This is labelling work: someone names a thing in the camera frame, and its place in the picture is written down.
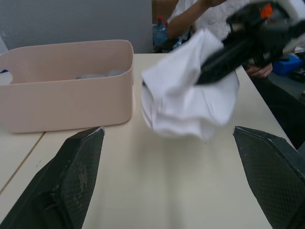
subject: table surface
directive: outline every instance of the table surface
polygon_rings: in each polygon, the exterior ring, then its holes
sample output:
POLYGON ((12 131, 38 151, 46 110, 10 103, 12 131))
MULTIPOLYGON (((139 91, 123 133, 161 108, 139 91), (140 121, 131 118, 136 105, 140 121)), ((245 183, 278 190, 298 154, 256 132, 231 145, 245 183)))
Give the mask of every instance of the table surface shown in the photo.
MULTIPOLYGON (((9 73, 0 75, 0 85, 11 80, 9 73)), ((0 195, 41 136, 42 133, 11 134, 0 124, 0 195)))
MULTIPOLYGON (((159 137, 142 118, 140 72, 162 57, 134 57, 133 116, 123 125, 106 127, 83 229, 271 229, 249 188, 232 133, 241 125, 287 139, 282 128, 239 68, 233 118, 214 139, 159 137)), ((79 131, 44 135, 0 196, 0 221, 65 139, 79 131)))

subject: gray cloth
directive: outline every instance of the gray cloth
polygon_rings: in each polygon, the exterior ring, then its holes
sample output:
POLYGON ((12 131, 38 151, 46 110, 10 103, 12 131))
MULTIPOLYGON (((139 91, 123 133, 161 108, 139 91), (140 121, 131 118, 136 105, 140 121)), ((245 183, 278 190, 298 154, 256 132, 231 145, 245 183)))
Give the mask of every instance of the gray cloth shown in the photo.
POLYGON ((77 80, 81 79, 94 79, 94 78, 102 78, 102 77, 109 77, 109 76, 116 76, 116 75, 122 75, 126 73, 125 70, 112 70, 108 72, 107 74, 85 74, 85 75, 80 75, 76 77, 77 80))

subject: water bottle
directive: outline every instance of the water bottle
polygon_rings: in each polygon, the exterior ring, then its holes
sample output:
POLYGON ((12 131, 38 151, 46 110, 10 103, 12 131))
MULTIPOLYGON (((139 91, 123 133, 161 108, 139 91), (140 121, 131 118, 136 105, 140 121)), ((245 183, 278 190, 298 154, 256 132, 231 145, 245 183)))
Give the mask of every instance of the water bottle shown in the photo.
POLYGON ((158 24, 153 27, 153 41, 155 46, 161 46, 167 40, 167 28, 162 25, 162 17, 158 17, 158 24))

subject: pink plastic bin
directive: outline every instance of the pink plastic bin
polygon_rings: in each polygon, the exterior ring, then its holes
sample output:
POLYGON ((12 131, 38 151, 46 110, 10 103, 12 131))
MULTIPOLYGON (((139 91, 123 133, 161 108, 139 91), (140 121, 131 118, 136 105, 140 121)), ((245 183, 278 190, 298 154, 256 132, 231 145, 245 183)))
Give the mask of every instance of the pink plastic bin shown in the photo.
POLYGON ((132 45, 121 40, 8 51, 0 56, 0 71, 8 70, 13 80, 0 86, 0 122, 13 133, 127 122, 132 116, 132 61, 132 45), (127 72, 75 79, 116 69, 127 72))

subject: hand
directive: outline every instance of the hand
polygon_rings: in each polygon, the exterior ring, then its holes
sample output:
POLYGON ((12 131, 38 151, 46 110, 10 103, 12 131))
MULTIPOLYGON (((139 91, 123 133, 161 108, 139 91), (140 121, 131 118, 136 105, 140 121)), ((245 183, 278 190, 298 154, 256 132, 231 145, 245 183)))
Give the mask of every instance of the hand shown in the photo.
POLYGON ((268 75, 272 72, 272 69, 272 64, 269 64, 264 68, 250 66, 247 73, 251 78, 263 79, 268 77, 268 75))
POLYGON ((202 4, 208 8, 218 6, 227 0, 201 0, 202 4))

